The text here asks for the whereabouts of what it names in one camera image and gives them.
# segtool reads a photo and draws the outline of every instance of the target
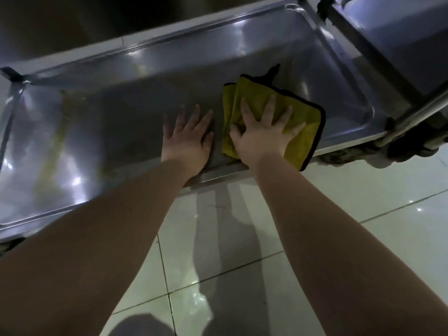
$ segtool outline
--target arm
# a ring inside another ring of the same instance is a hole
[[[66,214],[0,260],[0,334],[98,335],[140,269],[165,214],[210,154],[211,112],[174,132],[162,163]]]
[[[398,257],[283,158],[300,128],[283,133],[241,104],[247,130],[232,128],[239,156],[271,210],[291,267],[327,335],[444,335],[448,309]]]

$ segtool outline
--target stainless steel surface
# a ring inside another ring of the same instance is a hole
[[[181,104],[215,110],[210,163],[188,186],[245,169],[221,153],[222,87],[277,63],[275,86],[326,110],[316,154],[384,134],[385,116],[365,82],[309,4],[294,2],[26,76],[20,98],[17,90],[11,94],[16,106],[0,171],[0,239],[11,227],[48,224],[49,216],[157,165],[162,116],[174,119]]]
[[[0,67],[259,0],[0,0]]]
[[[395,129],[389,131],[384,137],[375,141],[375,145],[381,147],[388,144],[396,137],[420,124],[423,120],[428,119],[434,113],[437,113],[447,107],[448,84],[447,87],[441,89],[437,94],[434,94],[434,96],[426,101],[422,106],[413,108],[398,118],[395,123]]]
[[[421,94],[448,80],[448,0],[338,1],[338,11]]]

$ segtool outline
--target yellow microfiber cloth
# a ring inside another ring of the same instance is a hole
[[[300,123],[306,122],[305,128],[288,144],[284,155],[288,162],[298,170],[303,171],[313,156],[322,135],[325,125],[325,111],[319,105],[304,100],[288,90],[279,90],[272,86],[272,80],[279,68],[279,64],[272,67],[262,77],[251,77],[242,74],[236,84],[228,83],[224,85],[224,139],[222,152],[229,157],[239,159],[230,138],[230,125],[236,124],[242,131],[245,129],[240,110],[241,99],[246,99],[255,119],[260,121],[269,98],[272,95],[276,95],[273,123],[277,122],[289,106],[293,107],[293,113],[285,127],[285,132]]]

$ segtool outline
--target left hand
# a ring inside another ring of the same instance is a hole
[[[210,156],[213,132],[208,133],[204,139],[203,137],[213,111],[208,111],[199,121],[201,109],[196,105],[187,124],[185,124],[185,112],[185,107],[181,107],[174,130],[169,126],[168,117],[164,117],[162,162],[169,160],[179,162],[189,179],[199,174]]]

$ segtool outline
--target right hand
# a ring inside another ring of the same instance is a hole
[[[241,161],[249,166],[249,168],[255,167],[259,160],[266,154],[278,154],[283,157],[289,142],[306,125],[306,123],[299,124],[290,132],[283,133],[289,117],[293,112],[293,108],[291,106],[288,107],[281,118],[272,125],[275,104],[276,97],[273,95],[264,109],[261,121],[258,122],[250,111],[246,100],[243,98],[241,99],[241,114],[246,124],[246,131],[241,135],[236,125],[233,124],[230,126],[230,137],[232,138],[233,145]]]

